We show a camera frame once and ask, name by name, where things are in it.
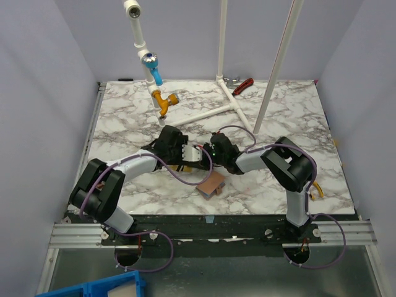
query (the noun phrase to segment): wall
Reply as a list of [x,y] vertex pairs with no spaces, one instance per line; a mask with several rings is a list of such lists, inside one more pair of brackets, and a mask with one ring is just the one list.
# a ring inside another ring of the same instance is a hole
[[370,218],[396,292],[396,2],[365,0],[318,91],[358,212]]
[[0,296],[33,296],[97,84],[53,0],[0,9]]
[[[97,80],[143,79],[122,0],[56,2]],[[319,78],[362,2],[306,0],[280,78]],[[226,75],[269,78],[290,4],[228,1]],[[164,78],[215,77],[220,0],[140,0],[140,5],[142,30],[159,55]]]

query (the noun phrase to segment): marble table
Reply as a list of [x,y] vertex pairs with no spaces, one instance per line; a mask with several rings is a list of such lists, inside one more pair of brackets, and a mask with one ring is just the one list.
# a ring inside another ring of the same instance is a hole
[[[254,125],[267,82],[254,86],[237,96],[247,118]],[[228,104],[226,96],[214,81],[165,81],[161,90],[165,97],[176,92],[180,104],[172,106],[168,119],[176,121],[198,111],[208,111]],[[229,111],[191,124],[179,126],[191,142],[203,144],[211,132],[229,124],[242,126],[236,113]],[[145,84],[137,82],[108,82],[93,134],[88,160],[115,160],[136,152],[150,143],[161,131],[153,113],[152,101]],[[252,143],[251,138],[235,128],[224,133],[240,149]],[[353,202],[345,181],[338,153],[330,135],[314,82],[278,82],[273,92],[258,145],[271,144],[287,136],[307,151],[318,165],[317,181],[325,197],[310,201],[312,213],[354,213]],[[119,205],[130,214],[285,214],[286,194],[269,170],[252,171],[226,176],[222,194],[205,200],[195,189],[174,179],[166,170],[143,174],[127,183]],[[194,170],[179,173],[188,181],[199,181],[206,172]]]

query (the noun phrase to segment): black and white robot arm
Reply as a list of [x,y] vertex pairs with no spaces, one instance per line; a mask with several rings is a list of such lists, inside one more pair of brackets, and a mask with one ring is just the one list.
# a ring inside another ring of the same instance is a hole
[[[301,149],[292,141],[281,137],[267,148],[240,152],[223,133],[213,133],[210,143],[205,143],[203,149],[210,155],[213,164],[224,166],[232,174],[268,168],[286,189],[286,221],[290,224],[291,232],[298,236],[299,230],[309,223],[306,191],[312,180],[314,166],[303,153],[297,151]],[[189,145],[188,136],[183,135],[179,129],[165,126],[156,140],[133,155],[109,162],[91,160],[75,185],[69,201],[72,205],[83,208],[85,213],[98,222],[113,227],[118,232],[127,233],[134,220],[117,206],[125,182],[161,169],[163,163],[210,170],[208,155]]]

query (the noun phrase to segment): red handle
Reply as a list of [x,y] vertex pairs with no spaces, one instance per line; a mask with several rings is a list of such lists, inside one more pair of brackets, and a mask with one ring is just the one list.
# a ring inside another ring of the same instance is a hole
[[245,88],[250,87],[253,84],[254,80],[252,78],[245,80],[243,83],[239,85],[233,92],[233,96],[239,95]]

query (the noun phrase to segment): blue crate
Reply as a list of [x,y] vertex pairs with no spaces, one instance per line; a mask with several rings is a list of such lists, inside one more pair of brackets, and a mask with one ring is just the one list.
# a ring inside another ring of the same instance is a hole
[[132,271],[114,277],[102,278],[89,283],[44,293],[36,297],[107,297],[107,292],[127,282],[135,281],[137,297],[144,297],[146,282],[139,277],[138,271]]

